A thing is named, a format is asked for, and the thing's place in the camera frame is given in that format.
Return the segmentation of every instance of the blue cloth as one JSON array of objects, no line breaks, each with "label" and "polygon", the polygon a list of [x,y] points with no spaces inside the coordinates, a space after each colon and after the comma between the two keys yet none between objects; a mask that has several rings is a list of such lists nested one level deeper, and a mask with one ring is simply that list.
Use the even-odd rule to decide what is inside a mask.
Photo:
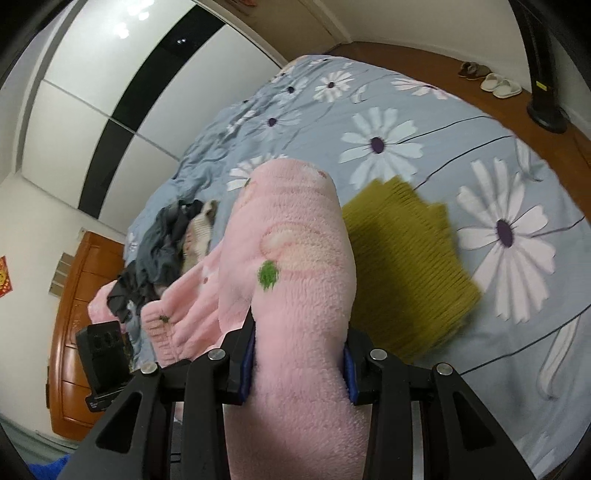
[{"label": "blue cloth", "polygon": [[37,480],[57,480],[58,475],[60,475],[69,459],[70,456],[65,455],[48,465],[31,463],[28,467]]}]

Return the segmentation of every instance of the blue gripper pad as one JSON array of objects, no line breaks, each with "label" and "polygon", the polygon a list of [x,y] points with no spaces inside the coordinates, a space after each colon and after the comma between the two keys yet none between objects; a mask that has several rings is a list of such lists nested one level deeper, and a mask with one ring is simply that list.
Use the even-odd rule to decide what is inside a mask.
[{"label": "blue gripper pad", "polygon": [[255,329],[252,330],[251,338],[248,341],[246,347],[246,353],[244,359],[240,365],[240,400],[244,403],[248,398],[248,394],[251,392],[252,382],[252,364],[255,358]]},{"label": "blue gripper pad", "polygon": [[353,357],[351,356],[351,352],[347,345],[345,345],[343,354],[345,356],[345,361],[343,362],[343,377],[345,378],[345,383],[349,390],[349,400],[351,403],[356,403],[357,398],[359,397],[359,390],[355,380],[355,364],[353,363]]}]

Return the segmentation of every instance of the white daisy print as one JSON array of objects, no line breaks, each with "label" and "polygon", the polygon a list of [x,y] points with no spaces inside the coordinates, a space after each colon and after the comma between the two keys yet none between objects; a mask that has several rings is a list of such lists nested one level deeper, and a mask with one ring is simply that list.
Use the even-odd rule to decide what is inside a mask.
[{"label": "white daisy print", "polygon": [[359,190],[374,179],[388,181],[396,175],[409,181],[417,169],[407,159],[421,158],[422,145],[418,143],[398,143],[417,131],[412,120],[396,125],[398,111],[388,108],[384,114],[378,107],[369,109],[369,122],[359,113],[353,122],[360,133],[343,134],[343,142],[359,144],[341,153],[339,163],[364,158],[361,165],[351,175],[350,183]]},{"label": "white daisy print", "polygon": [[232,135],[238,129],[239,126],[244,124],[244,122],[246,122],[248,119],[254,117],[255,115],[256,115],[255,110],[249,110],[244,115],[242,115],[238,120],[236,120],[235,123],[228,125],[226,127],[226,131],[228,132],[228,135]]},{"label": "white daisy print", "polygon": [[329,61],[329,60],[330,59],[315,59],[315,60],[312,60],[309,63],[309,65],[310,65],[310,67],[313,67],[314,65],[318,65],[318,64],[322,63],[323,61]]},{"label": "white daisy print", "polygon": [[357,90],[355,90],[353,92],[353,95],[351,95],[351,102],[352,103],[361,103],[361,102],[366,101],[367,99],[365,98],[364,93],[367,91],[367,89],[368,89],[368,84],[366,83],[365,85],[362,85]]},{"label": "white daisy print", "polygon": [[314,89],[316,90],[314,100],[319,100],[321,102],[326,100],[329,103],[334,102],[337,98],[343,95],[343,92],[346,92],[351,88],[348,83],[353,80],[354,78],[351,77],[351,74],[349,72],[343,72],[343,70],[329,73],[328,77],[322,77],[320,79],[322,85],[318,85],[318,87]]},{"label": "white daisy print", "polygon": [[540,373],[538,374],[538,392],[545,400],[556,400],[560,397],[560,394],[555,390],[554,379],[570,348],[573,346],[580,319],[581,315],[558,331],[548,351],[546,360],[540,369]]},{"label": "white daisy print", "polygon": [[291,75],[293,73],[295,67],[296,67],[296,64],[295,63],[292,63],[292,62],[288,63],[287,65],[285,65],[285,67],[283,67],[281,70],[279,70],[279,72],[277,73],[277,75],[275,75],[271,79],[271,83],[277,83],[283,77],[286,77],[286,76]]},{"label": "white daisy print", "polygon": [[127,236],[127,251],[133,253],[138,249],[139,243],[135,238],[135,234],[130,232]]},{"label": "white daisy print", "polygon": [[304,77],[293,85],[289,85],[281,93],[275,95],[279,105],[283,106],[297,98],[304,88],[308,85],[308,78]]},{"label": "white daisy print", "polygon": [[391,83],[392,83],[392,85],[394,85],[394,88],[396,88],[396,90],[416,89],[413,92],[413,95],[417,95],[417,96],[423,96],[423,95],[426,95],[429,92],[431,92],[439,100],[447,100],[448,98],[457,99],[457,97],[455,95],[452,95],[451,93],[447,93],[445,90],[441,90],[440,88],[434,87],[433,85],[430,85],[428,83],[420,82],[419,80],[403,78],[400,80],[394,80]]},{"label": "white daisy print", "polygon": [[236,168],[230,170],[230,176],[236,177],[228,182],[228,191],[241,189],[251,177],[252,172],[259,165],[272,160],[273,158],[287,158],[286,155],[272,155],[267,153],[265,155],[259,155],[258,157],[251,158],[250,160],[241,161],[236,165]]},{"label": "white daisy print", "polygon": [[521,171],[524,175],[534,181],[541,181],[534,177],[531,171],[531,148],[522,139],[515,138],[515,150],[517,152],[517,163],[519,164]]},{"label": "white daisy print", "polygon": [[549,440],[548,434],[542,432],[542,435],[526,435],[515,442],[515,447],[536,478],[542,478],[556,463],[555,449],[548,451]]},{"label": "white daisy print", "polygon": [[300,123],[300,111],[292,110],[290,112],[281,113],[277,116],[267,116],[260,123],[255,130],[258,133],[254,138],[260,141],[273,140],[277,135],[281,135],[287,127],[297,125]]},{"label": "white daisy print", "polygon": [[492,244],[473,279],[486,292],[498,270],[496,282],[496,315],[516,323],[527,322],[532,309],[539,312],[550,296],[544,277],[554,272],[556,249],[539,238],[532,237],[548,223],[541,205],[519,216],[525,196],[521,173],[509,186],[507,165],[495,158],[496,189],[488,170],[480,160],[472,162],[485,203],[466,186],[460,188],[457,202],[477,219],[483,227],[458,230],[460,245],[474,250]]}]

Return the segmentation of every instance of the green spot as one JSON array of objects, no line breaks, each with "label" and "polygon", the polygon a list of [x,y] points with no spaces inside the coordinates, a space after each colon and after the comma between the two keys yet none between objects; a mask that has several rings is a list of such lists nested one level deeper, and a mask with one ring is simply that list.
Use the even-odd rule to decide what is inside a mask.
[{"label": "green spot", "polygon": [[258,271],[259,283],[261,284],[262,289],[266,290],[269,287],[273,288],[277,282],[278,275],[279,271],[275,266],[275,262],[272,260],[265,260],[262,267],[259,268]]}]

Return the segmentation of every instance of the slipper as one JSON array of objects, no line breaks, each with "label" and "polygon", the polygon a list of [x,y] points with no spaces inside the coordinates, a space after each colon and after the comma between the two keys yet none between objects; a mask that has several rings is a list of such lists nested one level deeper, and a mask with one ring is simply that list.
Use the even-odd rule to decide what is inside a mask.
[{"label": "slipper", "polygon": [[497,98],[509,98],[521,93],[521,85],[513,80],[503,79],[492,94]]},{"label": "slipper", "polygon": [[469,69],[476,69],[477,67],[478,64],[475,61],[465,61],[457,74],[464,79],[468,75]]},{"label": "slipper", "polygon": [[480,80],[486,77],[490,72],[490,68],[486,65],[475,64],[475,67],[469,67],[466,75],[466,80]]},{"label": "slipper", "polygon": [[497,73],[489,73],[484,82],[480,84],[480,88],[485,92],[493,92],[503,80],[505,80],[505,77]]}]

